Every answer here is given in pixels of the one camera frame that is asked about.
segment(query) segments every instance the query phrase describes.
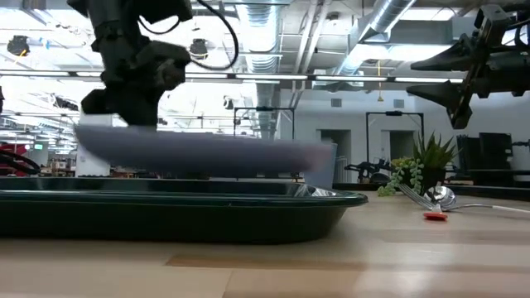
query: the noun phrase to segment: tray rim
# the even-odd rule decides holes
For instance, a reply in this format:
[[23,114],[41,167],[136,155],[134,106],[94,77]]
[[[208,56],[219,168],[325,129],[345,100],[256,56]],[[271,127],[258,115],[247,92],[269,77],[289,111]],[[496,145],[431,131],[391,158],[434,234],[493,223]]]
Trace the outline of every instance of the tray rim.
[[[72,177],[39,177],[39,178],[1,178],[3,179],[82,179],[82,180],[128,180],[114,178],[72,178]],[[178,180],[180,182],[197,180]],[[111,191],[111,190],[0,190],[0,204],[2,203],[40,203],[40,204],[135,204],[156,205],[168,207],[225,207],[225,208],[315,208],[315,207],[342,207],[349,208],[368,203],[368,196],[343,190],[328,190],[321,187],[298,182],[237,182],[237,181],[210,181],[213,183],[247,183],[271,185],[306,185],[318,190],[336,193],[335,196],[280,196],[280,195],[252,195],[249,197],[236,197],[230,195],[207,195],[198,193],[166,192],[166,191]]]

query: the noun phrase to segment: table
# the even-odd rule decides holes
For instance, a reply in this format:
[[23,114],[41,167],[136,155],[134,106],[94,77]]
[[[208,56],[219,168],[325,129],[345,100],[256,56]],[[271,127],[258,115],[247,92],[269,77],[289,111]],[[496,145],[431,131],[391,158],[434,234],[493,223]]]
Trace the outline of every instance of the table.
[[406,197],[369,196],[313,243],[0,240],[0,298],[530,296],[529,216],[467,209],[427,222]]

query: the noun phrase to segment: potted plant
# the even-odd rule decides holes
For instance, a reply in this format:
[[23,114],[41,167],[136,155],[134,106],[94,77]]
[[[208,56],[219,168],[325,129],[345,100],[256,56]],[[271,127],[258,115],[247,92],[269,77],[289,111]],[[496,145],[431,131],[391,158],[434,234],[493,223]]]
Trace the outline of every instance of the potted plant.
[[403,157],[392,160],[392,175],[390,182],[378,189],[378,196],[389,196],[396,194],[396,189],[400,184],[408,185],[418,194],[422,192],[422,169],[424,168],[420,160],[410,157]]
[[418,143],[414,144],[414,159],[421,161],[424,166],[420,195],[423,195],[428,189],[436,186],[438,182],[442,182],[446,178],[447,163],[452,161],[458,154],[456,145],[451,145],[452,141],[453,138],[442,144],[441,135],[436,141],[433,132],[431,137],[429,137],[429,141],[425,142],[422,137],[419,137]]
[[455,158],[455,145],[451,146],[453,138],[442,144],[441,136],[438,142],[432,133],[428,142],[419,137],[414,144],[414,157],[393,160],[391,180],[384,187],[378,189],[379,196],[394,195],[400,184],[408,185],[419,195],[436,186],[446,178],[446,165]]

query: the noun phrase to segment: green tray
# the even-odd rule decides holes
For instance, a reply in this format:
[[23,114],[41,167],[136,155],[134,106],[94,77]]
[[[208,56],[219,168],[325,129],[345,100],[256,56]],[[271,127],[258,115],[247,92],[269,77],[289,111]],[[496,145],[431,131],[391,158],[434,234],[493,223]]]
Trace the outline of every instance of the green tray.
[[295,243],[324,237],[367,202],[297,183],[1,178],[0,236]]

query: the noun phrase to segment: black robotic claw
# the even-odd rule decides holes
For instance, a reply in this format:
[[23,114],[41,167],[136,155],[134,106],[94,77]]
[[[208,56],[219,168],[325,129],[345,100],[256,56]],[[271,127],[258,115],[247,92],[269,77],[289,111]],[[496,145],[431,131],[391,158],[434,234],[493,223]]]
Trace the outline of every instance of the black robotic claw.
[[69,0],[78,12],[90,17],[101,54],[106,88],[94,90],[81,102],[87,114],[117,113],[129,125],[155,127],[158,102],[165,91],[186,81],[190,54],[182,47],[143,36],[138,18],[158,22],[177,15],[192,18],[189,0]]
[[514,21],[499,5],[484,5],[475,20],[477,31],[472,37],[463,35],[449,50],[411,65],[412,70],[468,72],[462,84],[447,81],[407,88],[408,93],[445,107],[454,129],[467,127],[473,94],[480,98],[497,92],[523,96],[530,90],[530,48],[520,42],[516,46],[502,44],[507,30],[528,23],[530,2],[505,8],[509,12],[518,11],[519,19]]

